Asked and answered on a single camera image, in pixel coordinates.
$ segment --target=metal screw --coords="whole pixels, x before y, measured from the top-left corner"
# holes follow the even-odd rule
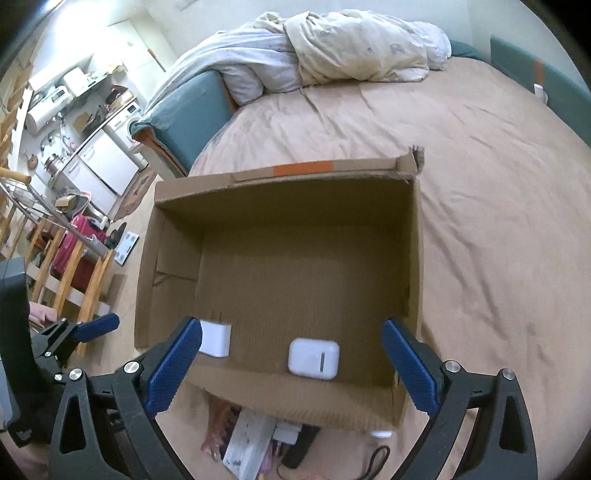
[[[455,360],[448,360],[445,362],[445,370],[453,374],[457,374],[462,367]]]
[[[503,377],[505,377],[507,380],[514,380],[515,379],[515,372],[513,370],[510,370],[509,368],[504,368],[503,369]]]
[[[139,370],[139,363],[138,362],[129,362],[125,364],[123,370],[126,374],[134,374]]]
[[[81,376],[82,370],[80,370],[79,368],[75,368],[74,370],[72,370],[69,375],[70,380],[73,380],[74,382],[78,380]]]

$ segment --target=open cardboard box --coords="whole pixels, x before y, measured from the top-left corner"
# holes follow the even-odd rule
[[[232,325],[230,355],[186,380],[236,404],[318,426],[391,430],[405,389],[384,321],[420,321],[422,149],[158,183],[142,254],[135,344],[187,315]],[[330,381],[287,369],[297,337],[335,340]]]

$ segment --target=washing machine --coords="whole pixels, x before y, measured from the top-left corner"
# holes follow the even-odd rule
[[[148,162],[141,154],[132,152],[132,149],[137,145],[137,142],[131,138],[129,125],[132,121],[139,119],[141,116],[142,111],[139,104],[136,101],[133,101],[109,120],[103,128],[105,133],[111,137],[119,148],[134,161],[140,171],[148,166]]]

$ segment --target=black cord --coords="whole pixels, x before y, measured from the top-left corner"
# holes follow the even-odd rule
[[[384,455],[384,458],[382,458],[379,461],[378,466],[376,467],[375,471],[373,471],[375,459],[381,451],[386,452],[386,454]],[[363,475],[361,475],[359,478],[356,478],[355,480],[374,480],[374,478],[376,478],[378,476],[378,474],[382,471],[382,469],[384,468],[384,465],[386,465],[386,462],[388,461],[389,456],[390,456],[390,447],[389,446],[382,445],[382,446],[376,448],[374,450],[374,452],[372,453],[371,458],[369,459],[368,469],[366,470],[366,472]],[[281,464],[277,465],[277,476],[281,480],[287,480],[279,473],[280,466],[281,466]]]

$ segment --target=bed sheet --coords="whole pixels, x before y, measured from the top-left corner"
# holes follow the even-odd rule
[[[468,371],[515,370],[540,478],[555,478],[591,427],[591,149],[532,93],[484,62],[452,58],[421,83],[268,95],[235,114],[191,174],[395,157],[413,144],[426,151],[421,334]],[[473,418],[441,478],[453,475]],[[426,420],[406,409],[380,478]],[[373,440],[339,435],[320,436],[304,467],[333,459],[343,469],[321,471],[350,477]]]

